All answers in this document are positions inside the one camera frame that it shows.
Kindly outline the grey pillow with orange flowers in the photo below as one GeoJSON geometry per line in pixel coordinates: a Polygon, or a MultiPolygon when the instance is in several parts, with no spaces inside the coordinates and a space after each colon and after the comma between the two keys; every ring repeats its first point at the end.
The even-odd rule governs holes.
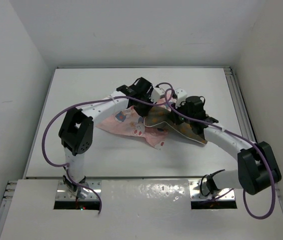
{"type": "Polygon", "coordinates": [[[187,139],[193,140],[197,143],[206,145],[207,140],[202,135],[198,135],[192,131],[190,124],[182,122],[181,124],[175,124],[170,119],[170,110],[161,107],[154,106],[151,108],[147,116],[144,117],[143,123],[148,128],[156,128],[162,130],[175,130],[187,139]]]}

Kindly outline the pink bunny print pillowcase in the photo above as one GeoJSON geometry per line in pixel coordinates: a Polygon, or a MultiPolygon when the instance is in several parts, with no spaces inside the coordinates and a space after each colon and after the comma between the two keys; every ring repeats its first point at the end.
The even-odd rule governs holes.
{"type": "Polygon", "coordinates": [[[144,118],[137,114],[133,106],[114,113],[96,127],[115,135],[144,138],[157,150],[161,150],[168,136],[166,129],[145,126],[144,118]]]}

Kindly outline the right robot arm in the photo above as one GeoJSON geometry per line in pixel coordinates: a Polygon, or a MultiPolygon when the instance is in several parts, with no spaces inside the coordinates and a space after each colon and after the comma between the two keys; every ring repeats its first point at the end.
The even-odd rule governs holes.
{"type": "Polygon", "coordinates": [[[211,142],[231,155],[237,162],[237,170],[218,170],[201,179],[200,193],[208,196],[220,191],[223,187],[243,189],[255,195],[282,180],[271,146],[265,142],[247,142],[241,137],[229,134],[222,129],[219,121],[210,117],[205,109],[205,98],[202,96],[178,97],[173,94],[175,103],[171,104],[169,119],[174,126],[181,126],[183,135],[185,127],[190,127],[196,141],[206,144],[211,142]]]}

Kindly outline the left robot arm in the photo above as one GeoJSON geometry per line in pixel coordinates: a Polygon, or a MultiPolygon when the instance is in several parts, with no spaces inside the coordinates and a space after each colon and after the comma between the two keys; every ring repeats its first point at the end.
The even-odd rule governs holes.
{"type": "Polygon", "coordinates": [[[86,107],[73,107],[66,111],[58,136],[65,153],[66,175],[63,181],[73,193],[79,188],[76,184],[83,184],[86,178],[83,172],[85,152],[92,145],[94,127],[131,106],[145,117],[162,94],[159,87],[154,87],[140,77],[130,86],[116,88],[103,102],[89,103],[86,107]]]}

